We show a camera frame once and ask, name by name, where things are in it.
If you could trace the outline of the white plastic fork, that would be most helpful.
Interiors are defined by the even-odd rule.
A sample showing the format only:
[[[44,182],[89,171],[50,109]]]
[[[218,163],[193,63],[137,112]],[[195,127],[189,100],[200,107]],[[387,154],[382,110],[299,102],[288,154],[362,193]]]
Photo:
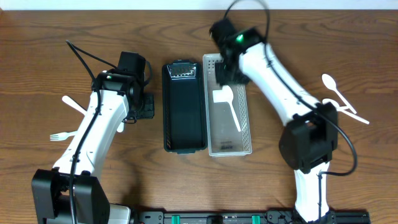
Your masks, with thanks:
[[[122,123],[120,123],[120,125],[117,128],[117,132],[121,133],[123,131],[124,131],[124,123],[122,122]]]
[[[51,134],[50,140],[51,141],[64,141],[64,140],[68,139],[69,137],[74,136],[76,133],[77,133],[77,131]]]

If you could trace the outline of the clear plastic basket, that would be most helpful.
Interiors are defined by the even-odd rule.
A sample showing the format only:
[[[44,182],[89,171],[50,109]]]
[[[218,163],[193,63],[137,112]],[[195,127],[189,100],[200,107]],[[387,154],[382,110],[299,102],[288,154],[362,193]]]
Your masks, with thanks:
[[[203,56],[208,152],[211,157],[245,156],[252,153],[246,89],[244,85],[229,85],[241,126],[241,132],[238,132],[229,104],[222,99],[222,86],[216,82],[216,62],[221,62],[220,54]]]

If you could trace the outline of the white plastic spoon horizontal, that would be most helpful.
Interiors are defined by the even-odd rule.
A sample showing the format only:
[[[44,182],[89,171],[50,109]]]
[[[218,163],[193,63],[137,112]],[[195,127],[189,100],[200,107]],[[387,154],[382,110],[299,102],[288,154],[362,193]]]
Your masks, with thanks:
[[[347,106],[340,106],[340,107],[336,107],[337,111],[343,111],[343,110],[347,110],[348,107]]]

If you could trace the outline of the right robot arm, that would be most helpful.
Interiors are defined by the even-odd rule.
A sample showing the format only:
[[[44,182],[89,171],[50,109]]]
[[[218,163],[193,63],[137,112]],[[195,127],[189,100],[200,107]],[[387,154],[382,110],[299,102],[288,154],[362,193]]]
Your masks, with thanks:
[[[224,18],[211,26],[210,35],[222,57],[216,67],[216,82],[221,86],[253,82],[284,126],[279,151],[295,173],[299,219],[305,223],[326,221],[330,209],[323,188],[338,143],[336,108],[321,104],[304,90],[257,29],[237,31]]]

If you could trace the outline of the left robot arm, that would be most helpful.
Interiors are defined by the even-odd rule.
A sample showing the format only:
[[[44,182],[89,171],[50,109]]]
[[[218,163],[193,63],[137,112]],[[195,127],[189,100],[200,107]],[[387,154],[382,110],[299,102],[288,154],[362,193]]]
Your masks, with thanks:
[[[50,170],[32,178],[39,223],[131,223],[131,209],[109,202],[100,178],[114,135],[125,121],[154,117],[154,97],[144,93],[150,63],[121,52],[117,67],[92,83],[90,102],[75,137]]]

